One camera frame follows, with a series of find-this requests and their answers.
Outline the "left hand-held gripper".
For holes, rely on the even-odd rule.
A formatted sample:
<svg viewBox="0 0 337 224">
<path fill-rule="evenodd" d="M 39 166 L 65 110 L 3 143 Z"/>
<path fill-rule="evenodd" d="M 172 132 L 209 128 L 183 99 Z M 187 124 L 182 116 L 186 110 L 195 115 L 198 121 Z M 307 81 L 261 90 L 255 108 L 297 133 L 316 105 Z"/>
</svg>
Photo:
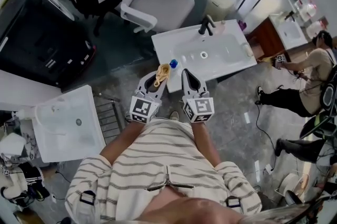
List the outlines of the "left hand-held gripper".
<svg viewBox="0 0 337 224">
<path fill-rule="evenodd" d="M 168 75 L 156 76 L 156 71 L 140 79 L 131 100 L 132 121 L 148 124 L 156 116 L 162 104 L 161 97 L 168 80 Z"/>
</svg>

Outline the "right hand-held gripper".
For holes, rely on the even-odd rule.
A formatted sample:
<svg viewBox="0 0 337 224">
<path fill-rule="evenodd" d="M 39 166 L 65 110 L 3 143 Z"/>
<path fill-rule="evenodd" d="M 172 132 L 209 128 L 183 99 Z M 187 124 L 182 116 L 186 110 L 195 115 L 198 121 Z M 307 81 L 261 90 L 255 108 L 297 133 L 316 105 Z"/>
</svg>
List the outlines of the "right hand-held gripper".
<svg viewBox="0 0 337 224">
<path fill-rule="evenodd" d="M 191 123 L 208 121 L 215 113 L 214 100 L 207 91 L 206 83 L 198 75 L 189 69 L 181 73 L 182 89 L 184 94 L 191 92 L 202 92 L 195 95 L 185 95 L 183 100 L 183 111 Z"/>
</svg>

